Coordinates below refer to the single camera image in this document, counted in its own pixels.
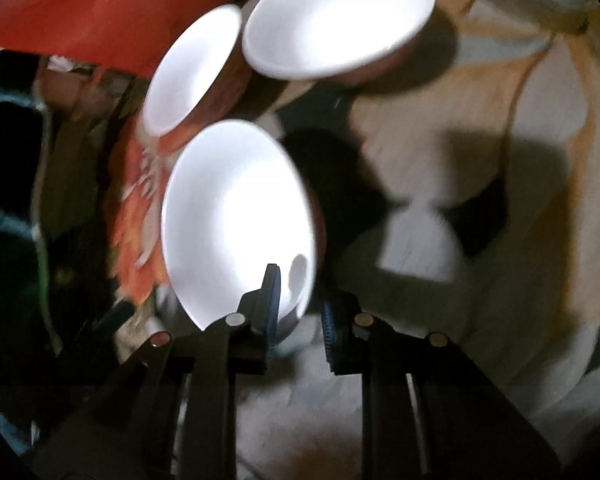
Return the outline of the red bowl white inside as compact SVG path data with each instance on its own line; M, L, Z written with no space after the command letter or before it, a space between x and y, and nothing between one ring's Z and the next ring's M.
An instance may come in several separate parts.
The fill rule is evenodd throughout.
M242 53L268 78L358 86L414 48L436 0L259 0Z

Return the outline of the red paper bag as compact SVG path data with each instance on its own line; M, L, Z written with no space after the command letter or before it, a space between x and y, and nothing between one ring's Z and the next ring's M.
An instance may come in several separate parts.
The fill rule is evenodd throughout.
M149 77L178 36L235 0L0 0L0 48Z

